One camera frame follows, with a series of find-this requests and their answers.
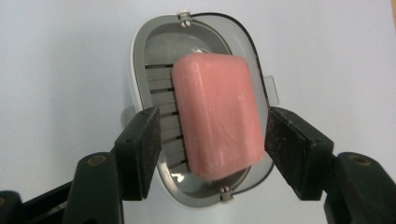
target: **soap bar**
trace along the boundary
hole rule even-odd
[[[245,59],[189,54],[174,64],[172,79],[195,175],[222,179],[262,159],[262,127]]]

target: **white wall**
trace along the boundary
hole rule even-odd
[[[132,103],[130,41],[153,15],[217,11],[249,30],[280,106],[327,134],[335,152],[379,161],[396,179],[396,36],[382,1],[1,1],[0,189],[29,200],[108,151]],[[226,205],[182,207],[158,178],[125,203],[127,223],[325,223],[323,202],[297,200],[277,170]]]

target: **soap dish hinge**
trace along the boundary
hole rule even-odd
[[[177,13],[178,20],[180,21],[181,27],[186,28],[191,26],[192,18],[191,13],[187,9],[183,9]]]
[[[233,199],[233,191],[230,187],[225,186],[220,188],[220,201],[222,203],[228,203],[230,200]]]

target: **screw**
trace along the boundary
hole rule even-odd
[[[105,161],[106,161],[106,157],[104,156],[93,156],[88,159],[87,163],[90,166],[96,166],[105,163]]]
[[[358,155],[350,155],[347,157],[350,161],[354,161],[355,163],[357,163],[358,165],[362,165],[362,166],[369,166],[371,165],[371,162],[369,160],[367,160],[366,158],[362,157],[362,156],[358,156]]]
[[[0,206],[3,206],[3,204],[6,203],[6,199],[3,197],[0,197]]]

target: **soap dish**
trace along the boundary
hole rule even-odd
[[[237,55],[247,61],[263,138],[269,104],[277,102],[273,83],[264,83],[272,79],[262,76],[253,42],[237,20],[219,13],[191,15],[183,10],[143,24],[131,46],[129,81],[134,109],[160,108],[163,150],[158,172],[170,195],[189,207],[228,202],[233,195],[259,185],[273,168],[271,158],[264,153],[259,163],[220,180],[202,179],[191,172],[177,111],[172,67],[179,58],[197,52]]]

